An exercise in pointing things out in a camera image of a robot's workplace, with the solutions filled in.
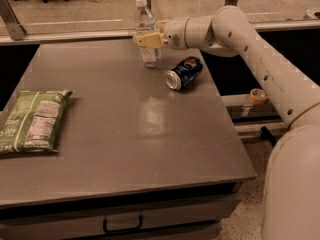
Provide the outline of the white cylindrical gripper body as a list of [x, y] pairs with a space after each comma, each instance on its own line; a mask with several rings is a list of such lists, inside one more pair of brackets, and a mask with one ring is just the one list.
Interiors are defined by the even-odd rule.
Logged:
[[188, 17], [178, 17], [167, 21], [164, 25], [164, 35], [167, 44], [171, 49], [186, 50], [185, 41], [186, 26], [189, 21]]

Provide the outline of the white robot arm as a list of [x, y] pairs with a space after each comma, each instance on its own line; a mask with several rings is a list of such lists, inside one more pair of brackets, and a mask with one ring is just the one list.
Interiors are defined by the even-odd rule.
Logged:
[[134, 35], [140, 47], [239, 55], [288, 132], [267, 165], [261, 240], [320, 240], [320, 87], [265, 41], [236, 6], [215, 15], [159, 21]]

